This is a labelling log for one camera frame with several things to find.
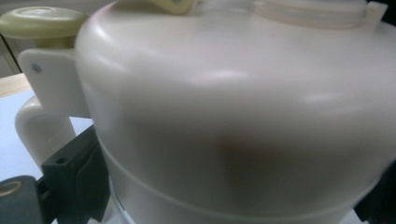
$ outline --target black plastic part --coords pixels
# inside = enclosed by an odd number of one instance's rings
[[[0,223],[46,223],[35,179],[23,175],[0,182]]]
[[[396,162],[355,207],[355,212],[361,221],[371,224],[396,224]]]
[[[59,224],[101,221],[110,196],[108,172],[91,126],[42,165],[47,186],[60,202]]]

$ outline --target mounting hole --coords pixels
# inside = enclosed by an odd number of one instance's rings
[[[0,197],[7,196],[8,194],[17,191],[18,189],[21,188],[21,186],[22,186],[21,181],[12,181],[0,186]]]
[[[60,158],[60,159],[58,159],[58,160],[56,161],[56,164],[63,164],[63,163],[65,163],[65,162],[67,162],[67,158]]]

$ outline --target coolant reservoir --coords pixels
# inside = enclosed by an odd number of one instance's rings
[[[77,70],[137,224],[335,224],[396,156],[396,29],[365,1],[120,1]]]

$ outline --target plastic lid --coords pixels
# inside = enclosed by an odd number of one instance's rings
[[[12,38],[43,39],[75,36],[88,18],[57,7],[24,7],[0,17],[0,32]]]
[[[256,12],[276,21],[320,28],[348,28],[366,16],[365,0],[257,0]]]

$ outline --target wooden surface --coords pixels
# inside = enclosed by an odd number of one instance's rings
[[[0,97],[32,89],[24,73],[0,78]]]

